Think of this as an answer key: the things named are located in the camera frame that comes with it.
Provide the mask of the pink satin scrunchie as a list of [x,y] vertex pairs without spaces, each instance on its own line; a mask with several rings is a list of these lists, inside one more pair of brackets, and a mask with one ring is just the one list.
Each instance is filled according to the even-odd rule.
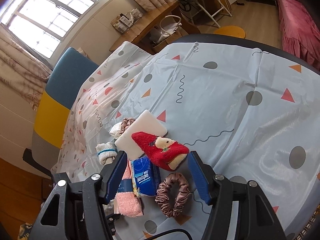
[[190,195],[185,176],[178,172],[171,173],[159,184],[155,202],[166,217],[177,217],[183,211]]

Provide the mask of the pink fluffy sock roll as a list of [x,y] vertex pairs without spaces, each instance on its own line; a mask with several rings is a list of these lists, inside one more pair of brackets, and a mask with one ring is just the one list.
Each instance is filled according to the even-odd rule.
[[129,161],[114,199],[114,213],[131,218],[143,215],[141,201],[133,192],[131,164]]

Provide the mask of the wooden desk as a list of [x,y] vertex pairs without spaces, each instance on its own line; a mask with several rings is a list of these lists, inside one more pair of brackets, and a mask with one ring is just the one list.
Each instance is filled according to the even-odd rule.
[[170,2],[143,15],[136,23],[114,42],[109,51],[114,52],[125,41],[138,45],[138,43],[156,26],[162,18],[169,15],[178,7],[178,1]]

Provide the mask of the patterned plastic tablecloth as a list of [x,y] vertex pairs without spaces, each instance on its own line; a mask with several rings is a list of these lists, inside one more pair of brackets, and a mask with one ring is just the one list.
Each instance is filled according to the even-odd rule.
[[122,44],[82,84],[54,172],[102,169],[96,146],[150,111],[168,136],[234,182],[255,180],[294,239],[319,204],[319,75],[259,49],[173,43],[150,55]]

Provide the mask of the yellow round stool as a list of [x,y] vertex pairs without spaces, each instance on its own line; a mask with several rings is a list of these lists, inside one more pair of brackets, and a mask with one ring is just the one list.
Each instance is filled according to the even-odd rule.
[[214,31],[216,35],[225,35],[237,38],[245,38],[246,33],[244,29],[236,25],[227,25],[221,28],[218,28]]

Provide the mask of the pink ruffled bedspread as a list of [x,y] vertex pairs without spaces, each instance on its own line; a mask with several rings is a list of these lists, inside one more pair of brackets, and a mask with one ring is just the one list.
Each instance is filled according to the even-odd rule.
[[300,0],[276,0],[282,48],[319,69],[319,29]]

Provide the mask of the grey yellow blue headboard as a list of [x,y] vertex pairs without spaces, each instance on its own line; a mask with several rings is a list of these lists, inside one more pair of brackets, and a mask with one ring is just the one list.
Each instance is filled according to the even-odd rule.
[[54,67],[37,109],[31,143],[33,159],[51,169],[58,162],[67,119],[79,89],[98,65],[68,48]]

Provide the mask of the white socks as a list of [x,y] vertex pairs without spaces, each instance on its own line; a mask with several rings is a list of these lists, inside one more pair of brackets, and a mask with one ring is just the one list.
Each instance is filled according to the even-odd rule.
[[101,165],[111,164],[117,156],[116,147],[112,142],[97,144],[95,149]]

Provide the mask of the dusty pink scrunchie with cloth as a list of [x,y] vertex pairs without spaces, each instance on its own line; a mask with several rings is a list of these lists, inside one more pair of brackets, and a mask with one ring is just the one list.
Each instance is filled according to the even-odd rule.
[[114,139],[118,139],[134,122],[134,118],[124,118],[111,128],[109,134],[114,137]]

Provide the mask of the window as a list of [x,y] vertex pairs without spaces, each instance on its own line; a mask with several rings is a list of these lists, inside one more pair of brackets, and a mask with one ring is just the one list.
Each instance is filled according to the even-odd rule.
[[1,23],[46,59],[72,28],[102,0],[13,0]]

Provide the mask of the packages on desk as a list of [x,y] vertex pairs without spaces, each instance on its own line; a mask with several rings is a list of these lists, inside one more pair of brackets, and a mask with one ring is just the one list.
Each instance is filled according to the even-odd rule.
[[143,17],[143,13],[138,9],[132,9],[125,14],[120,14],[111,21],[112,27],[119,33],[123,34],[130,29],[140,18]]

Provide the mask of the white basket under desk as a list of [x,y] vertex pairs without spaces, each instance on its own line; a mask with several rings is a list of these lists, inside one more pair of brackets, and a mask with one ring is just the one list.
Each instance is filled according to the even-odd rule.
[[151,42],[159,44],[170,37],[182,25],[181,20],[182,19],[176,15],[167,15],[162,18],[160,22],[150,30]]

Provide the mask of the blue tempo tissue pack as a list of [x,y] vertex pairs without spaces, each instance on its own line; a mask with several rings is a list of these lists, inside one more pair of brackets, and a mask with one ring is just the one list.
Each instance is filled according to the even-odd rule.
[[131,161],[132,186],[136,197],[155,197],[161,182],[159,167],[147,156]]

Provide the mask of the red christmas sock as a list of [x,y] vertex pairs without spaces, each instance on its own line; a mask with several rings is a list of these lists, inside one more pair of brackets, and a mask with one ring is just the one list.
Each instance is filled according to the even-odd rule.
[[131,138],[154,165],[167,171],[176,170],[189,154],[189,148],[170,138],[145,132],[133,133]]

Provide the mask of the wooden wardrobe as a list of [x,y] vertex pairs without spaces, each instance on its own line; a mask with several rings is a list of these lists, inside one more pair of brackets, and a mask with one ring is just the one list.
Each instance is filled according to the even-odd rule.
[[52,181],[1,160],[1,239],[17,239],[20,226],[35,222]]

